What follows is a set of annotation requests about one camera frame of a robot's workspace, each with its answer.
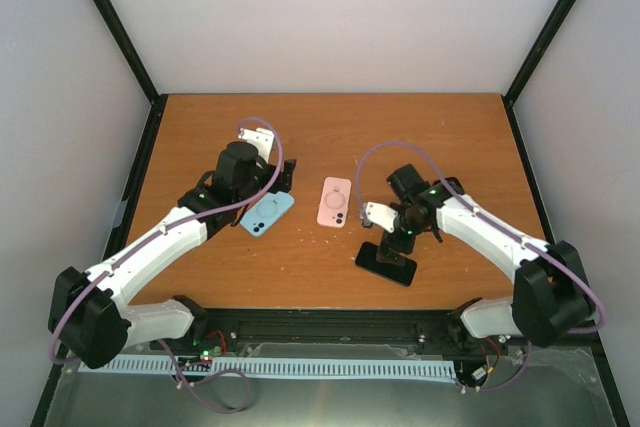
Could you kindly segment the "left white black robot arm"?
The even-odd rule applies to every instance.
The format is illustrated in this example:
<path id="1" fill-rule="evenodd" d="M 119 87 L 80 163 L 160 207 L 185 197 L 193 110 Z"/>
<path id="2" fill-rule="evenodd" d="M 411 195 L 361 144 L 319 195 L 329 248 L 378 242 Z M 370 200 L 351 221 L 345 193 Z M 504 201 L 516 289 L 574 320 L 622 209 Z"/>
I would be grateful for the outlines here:
<path id="1" fill-rule="evenodd" d="M 284 156 L 271 164 L 249 141 L 229 143 L 215 169 L 156 226 L 86 271 L 69 267 L 58 275 L 48 320 L 54 340 L 91 369 L 137 344 L 175 339 L 186 349 L 201 347 L 208 313 L 197 302 L 186 295 L 142 306 L 132 300 L 174 261 L 238 224 L 250 204 L 289 192 L 296 164 Z"/>

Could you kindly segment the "black smartphone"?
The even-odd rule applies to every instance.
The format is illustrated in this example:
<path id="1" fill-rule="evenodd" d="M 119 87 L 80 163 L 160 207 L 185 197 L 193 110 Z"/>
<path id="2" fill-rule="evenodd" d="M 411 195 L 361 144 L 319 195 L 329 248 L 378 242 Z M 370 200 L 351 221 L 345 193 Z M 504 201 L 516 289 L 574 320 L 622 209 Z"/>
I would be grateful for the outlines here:
<path id="1" fill-rule="evenodd" d="M 364 242 L 355 259 L 355 265 L 367 272 L 404 287 L 409 287 L 414 280 L 417 263 L 404 256 L 398 261 L 386 262 L 378 259 L 378 247 L 370 242 Z"/>

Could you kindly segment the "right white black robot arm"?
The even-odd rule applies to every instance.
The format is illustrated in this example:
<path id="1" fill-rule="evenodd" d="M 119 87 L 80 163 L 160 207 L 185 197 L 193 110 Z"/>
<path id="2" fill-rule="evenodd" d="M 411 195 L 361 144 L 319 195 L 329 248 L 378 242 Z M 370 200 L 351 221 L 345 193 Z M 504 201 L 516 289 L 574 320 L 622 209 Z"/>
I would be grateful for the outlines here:
<path id="1" fill-rule="evenodd" d="M 457 238 L 496 266 L 511 282 L 510 296 L 472 300 L 461 306 L 457 322 L 473 338 L 522 337 L 548 347 L 592 320 L 596 305 L 577 250 L 530 237 L 481 207 L 459 180 L 425 181 L 411 164 L 395 170 L 387 183 L 397 197 L 388 205 L 367 202 L 364 221 L 383 229 L 377 258 L 399 266 L 407 262 L 415 238 L 430 232 Z"/>

